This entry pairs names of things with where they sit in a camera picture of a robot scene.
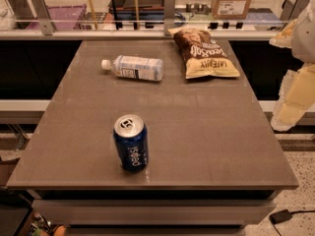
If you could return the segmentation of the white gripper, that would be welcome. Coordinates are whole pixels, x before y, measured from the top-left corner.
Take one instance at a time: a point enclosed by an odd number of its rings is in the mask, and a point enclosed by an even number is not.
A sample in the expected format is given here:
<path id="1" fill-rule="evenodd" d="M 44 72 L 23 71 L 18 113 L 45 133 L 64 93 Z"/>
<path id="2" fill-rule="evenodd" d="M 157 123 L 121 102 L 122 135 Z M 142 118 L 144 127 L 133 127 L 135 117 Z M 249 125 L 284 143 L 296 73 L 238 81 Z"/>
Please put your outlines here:
<path id="1" fill-rule="evenodd" d="M 283 77 L 271 126 L 279 132 L 294 127 L 305 112 L 315 104 L 315 0 L 273 36 L 269 43 L 279 48 L 291 48 L 292 55 L 304 62 L 297 71 L 288 70 Z"/>

